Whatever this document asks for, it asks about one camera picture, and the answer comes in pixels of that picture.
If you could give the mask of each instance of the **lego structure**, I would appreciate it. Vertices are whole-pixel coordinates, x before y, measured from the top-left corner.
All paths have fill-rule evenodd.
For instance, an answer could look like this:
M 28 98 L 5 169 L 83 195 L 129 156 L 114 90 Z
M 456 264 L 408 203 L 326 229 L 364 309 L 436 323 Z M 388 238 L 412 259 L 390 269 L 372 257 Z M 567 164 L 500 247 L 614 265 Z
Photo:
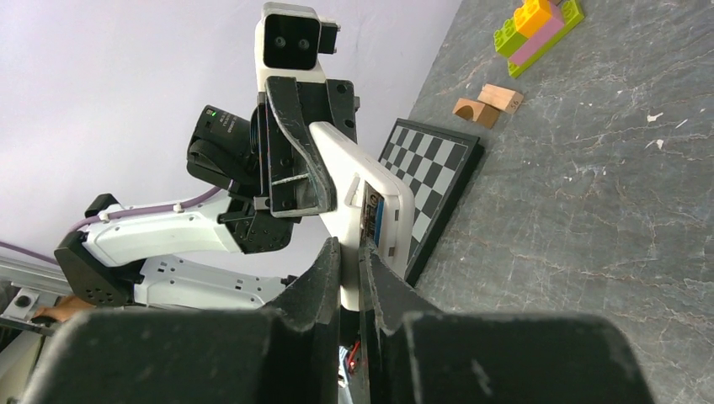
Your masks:
M 577 0 L 525 0 L 493 34 L 496 52 L 508 60 L 509 75 L 520 76 L 583 21 Z

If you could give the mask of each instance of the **screw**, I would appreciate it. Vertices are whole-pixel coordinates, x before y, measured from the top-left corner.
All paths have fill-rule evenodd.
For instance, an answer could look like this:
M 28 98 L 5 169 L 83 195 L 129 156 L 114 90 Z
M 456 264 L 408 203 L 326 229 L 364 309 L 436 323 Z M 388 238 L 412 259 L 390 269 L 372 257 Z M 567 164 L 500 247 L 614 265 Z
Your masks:
M 15 305 L 17 307 L 28 307 L 29 305 L 32 304 L 32 299 L 29 298 L 29 296 L 22 295 L 18 297 L 18 299 L 15 301 Z

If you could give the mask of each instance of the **cable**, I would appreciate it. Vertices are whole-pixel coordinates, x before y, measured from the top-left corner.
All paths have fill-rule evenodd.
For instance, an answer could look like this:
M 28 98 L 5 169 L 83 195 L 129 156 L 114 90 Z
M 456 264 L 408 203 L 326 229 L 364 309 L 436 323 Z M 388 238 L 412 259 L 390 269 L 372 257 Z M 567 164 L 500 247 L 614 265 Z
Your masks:
M 210 197 L 212 197 L 215 194 L 218 194 L 218 192 L 220 190 L 221 190 L 221 188 L 214 187 L 212 189 L 209 189 L 207 192 L 205 192 L 195 198 L 181 202 L 180 204 L 184 209 L 193 208 L 194 206 L 196 206 L 198 204 L 202 204 L 202 203 L 206 202 L 208 199 L 210 199 Z M 147 206 L 145 208 L 132 209 L 132 210 L 121 210 L 118 212 L 109 213 L 108 217 L 110 220 L 114 220 L 114 219 L 121 219 L 124 217 L 173 212 L 174 206 L 175 206 L 175 204 L 166 204 L 166 205 L 157 205 L 157 206 Z M 77 231 L 85 226 L 89 226 L 93 223 L 98 223 L 100 221 L 102 221 L 102 220 L 99 219 L 99 216 L 89 216 L 87 219 L 84 219 L 82 221 L 78 221 L 77 223 L 75 223 L 74 226 L 72 226 L 70 228 L 68 233 Z M 46 255 L 42 255 L 40 253 L 30 251 L 26 248 L 15 246 L 8 242 L 0 242 L 0 248 L 5 248 L 10 251 L 15 251 L 16 253 L 21 253 L 28 257 L 39 259 L 40 261 L 45 261 L 46 263 L 51 263 L 53 265 L 59 265 L 59 263 L 54 258 L 50 258 L 50 257 L 47 257 Z
M 208 192 L 201 194 L 193 199 L 186 200 L 184 202 L 180 202 L 181 206 L 186 208 L 193 208 L 194 206 L 201 204 L 203 202 L 206 202 L 211 196 L 218 194 L 218 191 L 221 189 L 218 187 L 214 187 Z M 139 208 L 139 209 L 132 209 L 132 210 L 120 210 L 118 212 L 112 212 L 108 214 L 109 220 L 114 220 L 114 219 L 121 219 L 123 217 L 132 217 L 132 216 L 139 216 L 139 215 L 153 215 L 156 213 L 165 213 L 165 212 L 173 212 L 173 207 L 176 204 L 165 204 L 165 205 L 157 205 L 157 206 L 147 206 L 145 208 Z M 98 223 L 102 221 L 99 219 L 99 216 L 90 216 L 87 219 L 78 221 L 77 223 L 74 224 L 74 226 L 70 227 L 69 232 L 77 231 L 85 226 L 91 225 L 93 223 Z
M 14 246 L 13 244 L 0 242 L 0 247 L 5 248 L 6 250 L 15 251 L 16 253 L 24 254 L 28 257 L 39 259 L 40 261 L 45 261 L 46 263 L 51 263 L 52 265 L 57 265 L 57 261 L 54 258 L 47 257 L 46 255 L 42 255 L 38 252 L 30 251 L 22 247 Z
M 360 349 L 360 341 L 357 341 L 354 343 L 354 347 L 352 348 L 352 352 L 349 353 L 349 357 L 347 358 L 347 366 L 348 366 L 348 372 L 352 375 L 352 372 L 354 371 L 352 369 L 352 363 L 354 360 L 354 355 L 357 354 L 357 349 Z

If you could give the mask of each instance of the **pink lego brick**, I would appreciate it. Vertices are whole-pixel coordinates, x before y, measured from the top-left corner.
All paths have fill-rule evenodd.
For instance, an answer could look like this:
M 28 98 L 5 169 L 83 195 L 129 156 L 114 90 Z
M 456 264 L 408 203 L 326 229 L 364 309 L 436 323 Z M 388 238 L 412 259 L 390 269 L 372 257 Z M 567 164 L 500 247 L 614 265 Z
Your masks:
M 533 34 L 511 57 L 509 61 L 516 66 L 526 63 L 543 45 L 545 45 L 564 26 L 560 8 L 551 3 L 551 19 Z

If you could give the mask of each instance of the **rectangular wooden block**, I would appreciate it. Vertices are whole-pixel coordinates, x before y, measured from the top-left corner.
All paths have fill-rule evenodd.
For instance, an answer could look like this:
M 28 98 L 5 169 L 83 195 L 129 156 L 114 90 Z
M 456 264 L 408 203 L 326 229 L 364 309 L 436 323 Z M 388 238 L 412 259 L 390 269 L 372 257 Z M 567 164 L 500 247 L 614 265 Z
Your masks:
M 514 114 L 523 103 L 523 94 L 507 88 L 486 84 L 478 95 L 478 100 L 500 109 L 506 114 Z
M 459 98 L 454 106 L 454 115 L 464 119 L 477 122 L 488 129 L 493 128 L 500 113 L 491 105 L 479 103 L 467 98 Z

